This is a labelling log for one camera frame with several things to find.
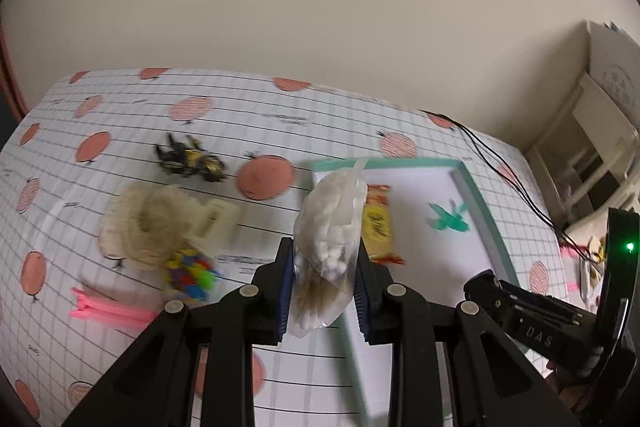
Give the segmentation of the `green plastic dragonfly toy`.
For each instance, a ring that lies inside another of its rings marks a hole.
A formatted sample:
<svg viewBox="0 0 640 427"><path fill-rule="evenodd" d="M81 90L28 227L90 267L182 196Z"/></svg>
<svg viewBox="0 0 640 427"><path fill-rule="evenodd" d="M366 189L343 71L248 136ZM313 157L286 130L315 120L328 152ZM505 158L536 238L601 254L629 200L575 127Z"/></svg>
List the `green plastic dragonfly toy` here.
<svg viewBox="0 0 640 427"><path fill-rule="evenodd" d="M450 208L446 209L441 205L430 202L428 205L432 210L433 216L427 216L426 223L436 231L469 232L471 227L464 217L464 214L468 211L468 205L465 202L457 205L452 199L450 199L449 204Z"/></svg>

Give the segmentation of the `pink hair clip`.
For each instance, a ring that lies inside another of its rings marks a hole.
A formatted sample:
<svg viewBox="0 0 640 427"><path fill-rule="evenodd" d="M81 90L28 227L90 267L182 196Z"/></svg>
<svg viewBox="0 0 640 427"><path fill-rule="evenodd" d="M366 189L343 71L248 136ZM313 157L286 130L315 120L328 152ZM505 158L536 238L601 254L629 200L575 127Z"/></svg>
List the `pink hair clip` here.
<svg viewBox="0 0 640 427"><path fill-rule="evenodd" d="M94 298L76 287L73 287L72 291L76 303L75 308L70 310L70 316L74 319L96 321L113 327L144 329L158 314L154 310L128 307L114 300Z"/></svg>

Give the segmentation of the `yellow rice cracker packet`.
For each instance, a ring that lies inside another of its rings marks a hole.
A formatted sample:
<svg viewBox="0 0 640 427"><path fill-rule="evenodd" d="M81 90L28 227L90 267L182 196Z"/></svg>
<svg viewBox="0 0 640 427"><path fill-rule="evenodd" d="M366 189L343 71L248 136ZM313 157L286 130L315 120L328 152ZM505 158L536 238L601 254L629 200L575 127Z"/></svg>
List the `yellow rice cracker packet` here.
<svg viewBox="0 0 640 427"><path fill-rule="evenodd" d="M390 217L389 185L368 185L362 212L361 237L372 262L380 265L405 264L405 260L396 254Z"/></svg>

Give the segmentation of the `cream lace scrunchie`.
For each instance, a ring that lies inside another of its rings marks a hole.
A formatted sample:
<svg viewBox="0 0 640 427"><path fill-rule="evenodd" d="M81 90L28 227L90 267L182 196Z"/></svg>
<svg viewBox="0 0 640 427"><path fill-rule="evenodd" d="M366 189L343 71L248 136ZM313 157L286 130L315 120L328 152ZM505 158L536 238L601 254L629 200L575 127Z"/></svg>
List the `cream lace scrunchie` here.
<svg viewBox="0 0 640 427"><path fill-rule="evenodd" d="M200 209L177 185L128 184L111 198L100 221L98 248L127 268L156 271L182 245Z"/></svg>

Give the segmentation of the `cream square hair claw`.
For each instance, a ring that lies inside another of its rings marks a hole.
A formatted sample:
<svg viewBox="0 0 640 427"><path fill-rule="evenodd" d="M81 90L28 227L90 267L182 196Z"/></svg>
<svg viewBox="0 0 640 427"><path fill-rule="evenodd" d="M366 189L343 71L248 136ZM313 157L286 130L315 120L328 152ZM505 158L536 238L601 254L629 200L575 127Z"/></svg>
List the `cream square hair claw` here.
<svg viewBox="0 0 640 427"><path fill-rule="evenodd" d="M231 202L209 199L198 206L186 241L206 257L217 257L229 248L240 213Z"/></svg>

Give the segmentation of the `cotton swabs plastic bag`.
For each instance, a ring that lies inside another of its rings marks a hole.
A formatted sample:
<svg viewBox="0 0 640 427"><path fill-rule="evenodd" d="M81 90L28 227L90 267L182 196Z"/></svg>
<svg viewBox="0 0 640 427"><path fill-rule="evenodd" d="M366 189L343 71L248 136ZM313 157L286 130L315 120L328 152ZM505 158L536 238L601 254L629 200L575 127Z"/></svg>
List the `cotton swabs plastic bag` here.
<svg viewBox="0 0 640 427"><path fill-rule="evenodd" d="M366 158L327 173L303 201L294 223L294 273L288 332L302 338L333 324L354 295Z"/></svg>

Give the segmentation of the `black gold robot toy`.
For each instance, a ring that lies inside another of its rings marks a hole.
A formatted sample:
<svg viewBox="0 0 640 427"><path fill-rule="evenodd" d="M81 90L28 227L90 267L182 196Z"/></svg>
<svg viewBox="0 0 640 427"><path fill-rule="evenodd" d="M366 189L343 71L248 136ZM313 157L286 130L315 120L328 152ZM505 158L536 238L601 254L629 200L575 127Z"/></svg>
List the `black gold robot toy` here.
<svg viewBox="0 0 640 427"><path fill-rule="evenodd" d="M154 150L160 168L183 178L200 176L206 182L221 182L227 178L226 165L216 155L204 150L202 144L191 135L186 142L166 134L166 145L155 144Z"/></svg>

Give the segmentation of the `teal shallow cardboard tray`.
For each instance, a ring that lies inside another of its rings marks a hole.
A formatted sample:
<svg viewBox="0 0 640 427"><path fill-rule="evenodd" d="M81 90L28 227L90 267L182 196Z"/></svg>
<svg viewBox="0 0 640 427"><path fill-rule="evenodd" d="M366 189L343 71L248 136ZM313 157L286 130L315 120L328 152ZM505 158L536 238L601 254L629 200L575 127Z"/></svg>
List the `teal shallow cardboard tray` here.
<svg viewBox="0 0 640 427"><path fill-rule="evenodd" d="M431 303L453 307L463 285L491 269L498 279L518 283L506 244L494 218L462 161L445 158L371 158L363 170L369 184L390 186L390 217L396 254L404 265L390 265L397 283ZM436 231L427 223L434 202L449 209L450 199L465 202L470 231ZM338 320L346 343L360 426L384 426L390 405L392 349L372 347L361 335L356 309L348 306Z"/></svg>

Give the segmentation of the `clutter pile on floor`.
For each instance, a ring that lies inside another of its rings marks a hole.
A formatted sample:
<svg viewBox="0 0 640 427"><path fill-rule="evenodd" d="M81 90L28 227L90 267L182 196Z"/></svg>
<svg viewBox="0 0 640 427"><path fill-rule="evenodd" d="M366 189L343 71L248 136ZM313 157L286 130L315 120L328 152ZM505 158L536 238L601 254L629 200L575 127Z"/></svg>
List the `clutter pile on floor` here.
<svg viewBox="0 0 640 427"><path fill-rule="evenodd" d="M605 231L588 227L560 240L568 295L575 301L587 301L603 274Z"/></svg>

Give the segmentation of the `white wooden shelf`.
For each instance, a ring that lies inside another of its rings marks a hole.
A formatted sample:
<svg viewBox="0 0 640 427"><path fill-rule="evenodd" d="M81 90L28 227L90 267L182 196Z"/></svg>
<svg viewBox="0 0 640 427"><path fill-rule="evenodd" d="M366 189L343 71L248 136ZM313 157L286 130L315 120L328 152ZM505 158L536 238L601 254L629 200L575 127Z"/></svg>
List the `white wooden shelf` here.
<svg viewBox="0 0 640 427"><path fill-rule="evenodd" d="M562 228L639 208L639 43L614 23L587 29L588 66L526 152Z"/></svg>

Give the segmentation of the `pomegranate print grid bedsheet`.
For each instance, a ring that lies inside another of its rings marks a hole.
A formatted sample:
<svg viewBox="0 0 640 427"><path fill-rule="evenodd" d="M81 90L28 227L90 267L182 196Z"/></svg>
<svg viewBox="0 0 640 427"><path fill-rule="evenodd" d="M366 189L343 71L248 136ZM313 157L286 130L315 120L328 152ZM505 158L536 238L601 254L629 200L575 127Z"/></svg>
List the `pomegranate print grid bedsheet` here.
<svg viewBox="0 0 640 427"><path fill-rule="evenodd" d="M525 158L449 120L306 82L124 69L58 80L1 149L1 373L26 417L58 426L134 340L72 317L76 291L159 310L152 261L213 207L235 209L212 295L247 283L290 235L320 159L452 158L468 169L518 281L574 284Z"/></svg>

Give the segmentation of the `brown door frame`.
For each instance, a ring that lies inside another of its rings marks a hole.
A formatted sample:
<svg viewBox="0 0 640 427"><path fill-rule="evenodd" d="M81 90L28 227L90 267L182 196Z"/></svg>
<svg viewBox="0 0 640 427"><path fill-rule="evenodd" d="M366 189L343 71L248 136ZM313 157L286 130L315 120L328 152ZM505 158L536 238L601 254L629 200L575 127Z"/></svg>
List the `brown door frame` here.
<svg viewBox="0 0 640 427"><path fill-rule="evenodd" d="M28 113L28 107L13 72L6 37L0 27L0 83L1 94L17 122L21 122Z"/></svg>

